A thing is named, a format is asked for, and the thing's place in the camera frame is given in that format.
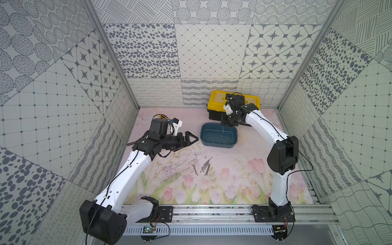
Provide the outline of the teal plastic storage box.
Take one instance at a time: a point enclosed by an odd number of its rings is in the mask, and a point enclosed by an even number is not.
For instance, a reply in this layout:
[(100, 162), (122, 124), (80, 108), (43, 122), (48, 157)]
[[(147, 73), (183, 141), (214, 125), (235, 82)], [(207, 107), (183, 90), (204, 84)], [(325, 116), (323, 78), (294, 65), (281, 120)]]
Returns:
[(237, 129), (217, 123), (205, 123), (201, 127), (200, 140), (209, 147), (233, 148), (238, 142)]

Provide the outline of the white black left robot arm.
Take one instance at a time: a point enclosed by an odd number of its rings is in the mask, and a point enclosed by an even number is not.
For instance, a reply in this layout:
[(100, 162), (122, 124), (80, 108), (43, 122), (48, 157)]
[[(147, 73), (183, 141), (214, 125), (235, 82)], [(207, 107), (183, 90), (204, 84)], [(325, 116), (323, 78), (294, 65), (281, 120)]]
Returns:
[(147, 166), (155, 157), (162, 156), (162, 150), (176, 152), (199, 140), (188, 131), (180, 133), (181, 126), (182, 122), (177, 118), (169, 119), (163, 114), (154, 116), (149, 130), (134, 142), (129, 158), (107, 187), (93, 201), (86, 200), (81, 205), (81, 223), (87, 237), (114, 245), (128, 225), (146, 221), (154, 230), (155, 223), (161, 222), (165, 212), (160, 211), (158, 200), (143, 196), (132, 205), (125, 205), (125, 200)]

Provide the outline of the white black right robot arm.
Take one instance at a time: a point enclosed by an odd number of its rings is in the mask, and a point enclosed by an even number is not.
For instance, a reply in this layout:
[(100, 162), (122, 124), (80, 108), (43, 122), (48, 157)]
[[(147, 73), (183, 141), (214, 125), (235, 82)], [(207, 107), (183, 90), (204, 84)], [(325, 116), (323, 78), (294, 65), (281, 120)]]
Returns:
[(238, 126), (248, 124), (253, 127), (271, 147), (267, 164), (273, 172), (273, 190), (268, 200), (268, 215), (272, 219), (286, 216), (292, 211), (289, 200), (290, 174), (295, 170), (299, 158), (299, 141), (295, 136), (288, 136), (274, 126), (253, 103), (246, 103), (239, 93), (227, 94), (224, 105), (225, 114), (221, 124)]

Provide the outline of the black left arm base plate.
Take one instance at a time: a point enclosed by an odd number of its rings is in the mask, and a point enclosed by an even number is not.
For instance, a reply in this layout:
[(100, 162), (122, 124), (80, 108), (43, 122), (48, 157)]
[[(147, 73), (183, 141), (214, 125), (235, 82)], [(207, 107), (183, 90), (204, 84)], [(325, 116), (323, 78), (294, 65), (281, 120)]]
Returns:
[(172, 206), (161, 206), (157, 199), (149, 196), (143, 196), (140, 200), (149, 201), (153, 207), (151, 214), (138, 220), (138, 223), (172, 222), (174, 209)]

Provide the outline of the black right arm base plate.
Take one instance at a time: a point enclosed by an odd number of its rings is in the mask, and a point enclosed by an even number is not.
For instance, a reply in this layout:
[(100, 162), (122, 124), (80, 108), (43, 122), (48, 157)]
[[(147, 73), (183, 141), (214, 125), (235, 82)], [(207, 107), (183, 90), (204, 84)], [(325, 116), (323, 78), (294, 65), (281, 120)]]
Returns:
[(283, 214), (277, 214), (269, 206), (258, 206), (253, 205), (250, 208), (251, 214), (254, 217), (256, 223), (293, 223), (296, 221), (295, 215), (291, 210), (284, 212)]

